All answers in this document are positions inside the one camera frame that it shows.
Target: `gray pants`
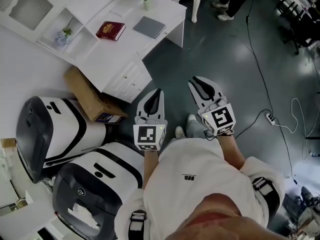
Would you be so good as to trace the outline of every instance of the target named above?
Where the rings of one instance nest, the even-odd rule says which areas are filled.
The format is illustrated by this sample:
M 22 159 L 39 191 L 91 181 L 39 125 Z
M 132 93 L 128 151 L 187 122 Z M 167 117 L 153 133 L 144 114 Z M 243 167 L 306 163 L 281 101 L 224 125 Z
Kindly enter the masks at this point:
M 212 139 L 213 135 L 212 133 L 208 130 L 207 127 L 205 127 L 202 123 L 198 122 L 197 120 L 191 120 L 186 124 L 185 127 L 185 131 L 186 131 L 186 137 L 187 138 L 201 138 L 201 139 L 206 139 L 207 138 L 210 140 Z M 175 142 L 177 140 L 182 140 L 185 139 L 186 137 L 182 137 L 182 138 L 173 138 L 169 144 L 167 145 L 167 147 L 172 143 Z

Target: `cardboard box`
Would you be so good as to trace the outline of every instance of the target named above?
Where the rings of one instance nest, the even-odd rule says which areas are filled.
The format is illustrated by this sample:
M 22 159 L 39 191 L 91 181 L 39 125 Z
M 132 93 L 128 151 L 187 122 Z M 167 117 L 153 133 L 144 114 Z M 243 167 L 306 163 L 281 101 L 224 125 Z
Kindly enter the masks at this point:
M 76 66 L 64 74 L 64 79 L 91 121 L 118 124 L 128 117 L 106 94 L 100 93 Z
M 15 138 L 2 138 L 1 139 L 1 147 L 3 149 L 14 148 L 16 146 Z

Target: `white sneaker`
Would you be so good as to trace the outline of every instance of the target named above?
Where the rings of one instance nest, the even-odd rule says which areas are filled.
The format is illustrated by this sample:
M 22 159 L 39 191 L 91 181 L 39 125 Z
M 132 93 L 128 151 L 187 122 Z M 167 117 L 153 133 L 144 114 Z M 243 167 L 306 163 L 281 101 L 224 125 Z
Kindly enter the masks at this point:
M 217 17 L 220 21 L 226 22 L 226 21 L 233 21 L 234 17 L 230 17 L 226 12 L 224 14 L 220 14 Z
M 177 127 L 175 128 L 175 137 L 176 137 L 177 139 L 181 139 L 181 138 L 183 138 L 183 137 L 186 137 L 185 132 L 184 132 L 184 129 L 183 129 L 181 126 L 177 126 Z
M 191 120 L 197 120 L 197 119 L 196 119 L 196 116 L 195 116 L 194 114 L 190 114 L 190 115 L 188 116 L 187 122 L 190 122 Z
M 212 2 L 211 6 L 214 7 L 214 8 L 228 8 L 229 7 L 229 3 L 222 4 L 220 2 Z

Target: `red book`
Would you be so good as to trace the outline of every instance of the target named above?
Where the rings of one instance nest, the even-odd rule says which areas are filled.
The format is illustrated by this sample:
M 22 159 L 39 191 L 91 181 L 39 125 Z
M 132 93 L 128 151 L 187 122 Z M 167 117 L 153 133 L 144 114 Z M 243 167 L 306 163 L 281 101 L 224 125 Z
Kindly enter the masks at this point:
M 125 29 L 124 23 L 105 21 L 95 35 L 98 38 L 118 41 Z

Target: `gray notebook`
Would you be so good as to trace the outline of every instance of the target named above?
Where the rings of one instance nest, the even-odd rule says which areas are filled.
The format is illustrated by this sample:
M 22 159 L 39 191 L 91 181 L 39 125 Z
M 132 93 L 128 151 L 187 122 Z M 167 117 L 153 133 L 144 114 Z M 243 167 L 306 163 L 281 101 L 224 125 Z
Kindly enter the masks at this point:
M 143 16 L 137 25 L 133 27 L 135 31 L 138 31 L 153 39 L 156 39 L 165 28 L 165 24 L 146 16 Z

